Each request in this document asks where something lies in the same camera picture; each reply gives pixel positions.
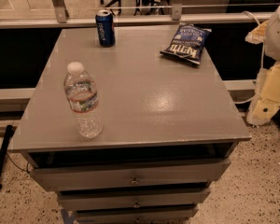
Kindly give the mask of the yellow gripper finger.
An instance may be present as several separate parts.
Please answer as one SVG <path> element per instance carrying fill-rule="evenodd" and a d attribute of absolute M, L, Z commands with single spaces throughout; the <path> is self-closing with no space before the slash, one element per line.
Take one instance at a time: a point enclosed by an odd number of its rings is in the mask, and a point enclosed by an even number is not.
<path fill-rule="evenodd" d="M 280 109 L 280 61 L 270 69 L 259 70 L 255 95 L 248 108 L 246 120 L 252 125 L 268 123 Z"/>
<path fill-rule="evenodd" d="M 255 45 L 259 43 L 263 43 L 267 25 L 268 25 L 268 21 L 262 22 L 260 25 L 258 25 L 256 28 L 254 28 L 246 35 L 245 41 Z"/>

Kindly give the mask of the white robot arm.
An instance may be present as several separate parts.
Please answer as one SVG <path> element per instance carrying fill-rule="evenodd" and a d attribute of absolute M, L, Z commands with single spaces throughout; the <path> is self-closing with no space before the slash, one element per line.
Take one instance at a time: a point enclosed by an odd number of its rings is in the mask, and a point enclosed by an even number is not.
<path fill-rule="evenodd" d="M 262 43 L 264 54 L 275 60 L 271 68 L 260 68 L 255 95 L 246 115 L 249 124 L 263 125 L 280 109 L 280 6 L 267 21 L 249 32 L 245 41 Z"/>

